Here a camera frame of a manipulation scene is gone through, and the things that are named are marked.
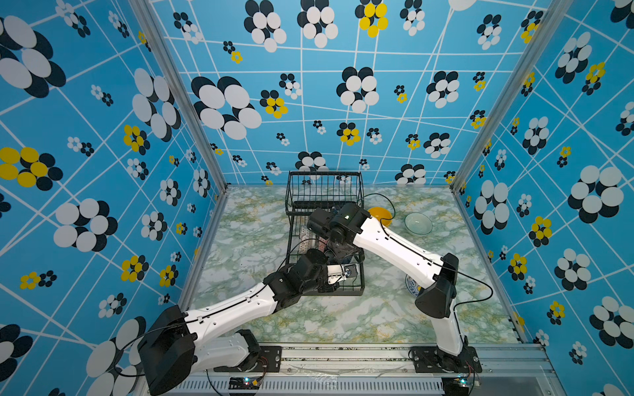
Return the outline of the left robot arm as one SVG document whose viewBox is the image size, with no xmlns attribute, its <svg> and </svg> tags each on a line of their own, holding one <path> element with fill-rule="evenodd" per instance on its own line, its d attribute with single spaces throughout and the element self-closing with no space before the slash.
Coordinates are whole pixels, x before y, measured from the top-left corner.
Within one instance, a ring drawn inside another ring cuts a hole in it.
<svg viewBox="0 0 634 396">
<path fill-rule="evenodd" d="M 196 371 L 251 369 L 260 346 L 242 325 L 285 310 L 307 293 L 333 292 L 349 274 L 311 248 L 296 263 L 282 264 L 246 292 L 221 303 L 188 311 L 166 309 L 137 346 L 150 394 L 165 394 Z"/>
</svg>

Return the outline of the black floral pink bowl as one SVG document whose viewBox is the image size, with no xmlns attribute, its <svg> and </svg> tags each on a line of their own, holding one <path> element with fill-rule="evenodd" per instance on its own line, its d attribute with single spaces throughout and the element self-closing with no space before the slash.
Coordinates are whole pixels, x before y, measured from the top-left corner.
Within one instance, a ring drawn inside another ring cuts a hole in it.
<svg viewBox="0 0 634 396">
<path fill-rule="evenodd" d="M 327 249 L 327 246 L 328 246 L 328 241 L 327 241 L 326 239 L 319 238 L 319 241 L 318 241 L 318 249 L 319 249 L 321 252 L 324 252 L 324 251 L 325 251 L 325 249 Z"/>
</svg>

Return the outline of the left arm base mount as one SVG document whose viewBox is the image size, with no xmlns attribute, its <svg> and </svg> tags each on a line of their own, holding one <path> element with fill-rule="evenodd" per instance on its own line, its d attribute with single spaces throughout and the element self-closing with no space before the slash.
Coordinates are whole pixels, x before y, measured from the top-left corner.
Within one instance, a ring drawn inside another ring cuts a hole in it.
<svg viewBox="0 0 634 396">
<path fill-rule="evenodd" d="M 214 372 L 271 372 L 278 373 L 282 363 L 281 346 L 262 346 L 258 353 L 251 352 L 237 366 L 220 366 Z"/>
</svg>

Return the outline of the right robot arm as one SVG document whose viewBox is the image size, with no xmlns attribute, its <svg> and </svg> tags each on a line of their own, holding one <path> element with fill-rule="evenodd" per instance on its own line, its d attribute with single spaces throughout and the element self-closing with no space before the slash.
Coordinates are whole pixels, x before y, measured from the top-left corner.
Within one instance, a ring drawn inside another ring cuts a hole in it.
<svg viewBox="0 0 634 396">
<path fill-rule="evenodd" d="M 412 278 L 421 287 L 415 305 L 431 319 L 437 348 L 449 356 L 462 353 L 465 341 L 454 313 L 459 266 L 455 255 L 440 256 L 417 247 L 351 202 L 335 213 L 315 210 L 307 227 L 342 248 L 371 252 Z"/>
</svg>

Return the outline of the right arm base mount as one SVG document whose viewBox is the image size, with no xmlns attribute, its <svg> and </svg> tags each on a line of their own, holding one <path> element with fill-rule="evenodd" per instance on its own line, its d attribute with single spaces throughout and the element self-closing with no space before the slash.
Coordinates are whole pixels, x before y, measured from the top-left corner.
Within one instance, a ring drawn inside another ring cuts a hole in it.
<svg viewBox="0 0 634 396">
<path fill-rule="evenodd" d="M 436 346 L 413 346 L 408 358 L 413 362 L 416 373 L 482 373 L 480 358 L 472 346 L 465 346 L 457 356 L 441 351 Z"/>
</svg>

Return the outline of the blue yellow floral bowl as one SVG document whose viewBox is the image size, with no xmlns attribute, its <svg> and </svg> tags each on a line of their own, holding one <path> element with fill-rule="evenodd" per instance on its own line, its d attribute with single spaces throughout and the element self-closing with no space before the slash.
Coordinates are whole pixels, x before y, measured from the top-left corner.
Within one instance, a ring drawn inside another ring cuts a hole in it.
<svg viewBox="0 0 634 396">
<path fill-rule="evenodd" d="M 405 286 L 408 292 L 411 293 L 411 295 L 413 295 L 414 297 L 417 297 L 421 292 L 421 287 L 419 286 L 419 284 L 409 275 L 405 276 Z"/>
</svg>

